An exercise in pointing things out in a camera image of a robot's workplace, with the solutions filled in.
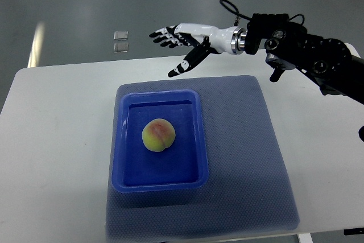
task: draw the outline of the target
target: gray mat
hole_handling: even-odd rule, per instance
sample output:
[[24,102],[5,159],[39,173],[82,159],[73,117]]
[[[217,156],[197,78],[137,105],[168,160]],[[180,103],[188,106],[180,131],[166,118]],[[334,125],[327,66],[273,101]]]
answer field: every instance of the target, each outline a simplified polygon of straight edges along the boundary
[[177,89],[193,89],[200,95],[208,182],[195,190],[121,194],[109,178],[108,242],[162,242],[295,229],[299,217],[287,170],[262,91],[252,76],[121,86],[115,101],[110,163],[121,97]]

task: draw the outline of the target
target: wire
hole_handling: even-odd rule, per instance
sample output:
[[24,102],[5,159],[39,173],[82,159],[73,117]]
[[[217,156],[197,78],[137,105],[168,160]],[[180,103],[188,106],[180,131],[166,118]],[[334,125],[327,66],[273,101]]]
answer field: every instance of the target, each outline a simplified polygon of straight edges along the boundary
[[[228,7],[225,3],[229,4],[234,10],[232,10],[230,7]],[[229,12],[231,12],[232,14],[235,14],[237,17],[241,17],[241,18],[246,19],[246,20],[251,20],[250,17],[247,17],[246,15],[243,15],[243,14],[239,13],[238,8],[234,4],[232,4],[230,1],[220,0],[220,4],[222,5],[222,7],[227,9]]]
[[303,23],[305,23],[305,16],[303,14],[296,14],[294,17],[291,17],[289,19],[289,21],[295,19],[296,17],[302,17],[302,22],[301,22],[301,26],[303,25]]

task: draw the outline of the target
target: gray floor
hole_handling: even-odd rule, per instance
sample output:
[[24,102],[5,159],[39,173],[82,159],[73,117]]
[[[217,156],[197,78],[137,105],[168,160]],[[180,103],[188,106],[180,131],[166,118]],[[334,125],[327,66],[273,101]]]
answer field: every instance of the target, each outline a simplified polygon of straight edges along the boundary
[[[231,1],[246,15],[303,13],[305,26],[311,34],[348,42],[364,56],[363,0]],[[218,0],[0,0],[0,109],[14,75],[27,66],[39,22],[45,24],[39,65],[45,66],[185,55],[189,49],[160,48],[152,43],[148,34],[181,22],[225,28],[233,21],[234,17]],[[113,53],[113,33],[117,30],[129,31],[128,53]],[[314,234],[313,240],[315,243],[363,242],[364,236],[344,237],[342,231],[338,231]],[[297,238],[250,242],[288,243],[297,242]]]

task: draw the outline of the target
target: blue container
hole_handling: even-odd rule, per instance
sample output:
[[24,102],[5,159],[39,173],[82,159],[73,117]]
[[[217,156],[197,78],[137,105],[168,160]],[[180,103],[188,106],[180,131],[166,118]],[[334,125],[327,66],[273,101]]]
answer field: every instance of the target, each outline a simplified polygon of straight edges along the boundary
[[[152,120],[169,121],[171,147],[149,151],[142,131]],[[130,93],[121,98],[111,182],[121,193],[201,187],[208,179],[201,102],[190,89]]]

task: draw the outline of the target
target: robotic arm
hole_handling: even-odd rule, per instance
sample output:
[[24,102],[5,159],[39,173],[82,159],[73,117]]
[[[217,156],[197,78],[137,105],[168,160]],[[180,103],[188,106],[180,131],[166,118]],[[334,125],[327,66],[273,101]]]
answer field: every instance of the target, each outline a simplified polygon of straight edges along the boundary
[[[277,82],[284,71],[298,69],[319,86],[323,95],[341,94],[364,104],[364,60],[351,55],[342,41],[307,33],[301,14],[292,18],[288,14],[253,14],[249,18],[240,14],[231,2],[220,0],[220,3],[238,16],[233,27],[220,30],[214,26],[182,23],[150,35],[155,43],[162,42],[162,47],[194,47],[169,72],[169,77],[194,69],[210,53],[256,54],[260,42],[266,39],[266,63],[274,69],[272,82]],[[301,24],[292,21],[298,16],[303,19]],[[239,17],[249,20],[247,30],[237,27]]]

